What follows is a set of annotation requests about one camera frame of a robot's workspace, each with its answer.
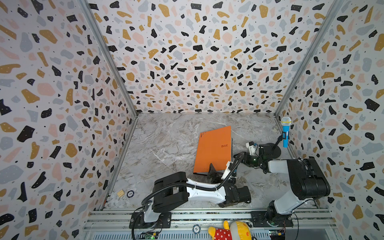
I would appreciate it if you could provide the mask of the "orange folder black inside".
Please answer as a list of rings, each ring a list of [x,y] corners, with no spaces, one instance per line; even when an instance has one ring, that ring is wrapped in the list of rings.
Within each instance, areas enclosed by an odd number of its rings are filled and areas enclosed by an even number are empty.
[[[216,171],[224,171],[232,160],[232,143],[230,126],[200,133],[194,174],[207,175],[210,165]]]

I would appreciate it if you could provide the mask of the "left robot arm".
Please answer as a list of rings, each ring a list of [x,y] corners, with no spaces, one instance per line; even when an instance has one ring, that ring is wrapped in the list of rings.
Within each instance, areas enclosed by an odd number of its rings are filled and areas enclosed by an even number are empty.
[[[248,187],[235,186],[238,164],[227,162],[223,173],[217,172],[213,164],[207,175],[209,183],[201,183],[187,178],[185,172],[177,172],[154,183],[152,193],[145,197],[142,206],[134,211],[130,229],[150,229],[171,227],[174,209],[189,201],[210,202],[220,208],[240,203],[251,203]]]

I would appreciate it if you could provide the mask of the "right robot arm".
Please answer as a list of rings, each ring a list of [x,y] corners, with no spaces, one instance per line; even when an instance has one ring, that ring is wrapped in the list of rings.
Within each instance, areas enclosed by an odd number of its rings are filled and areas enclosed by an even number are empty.
[[[307,201],[327,197],[331,187],[314,158],[309,159],[268,159],[252,156],[247,152],[234,155],[235,163],[263,170],[265,174],[287,174],[290,190],[282,197],[271,201],[264,219],[271,226],[287,223],[294,210]]]

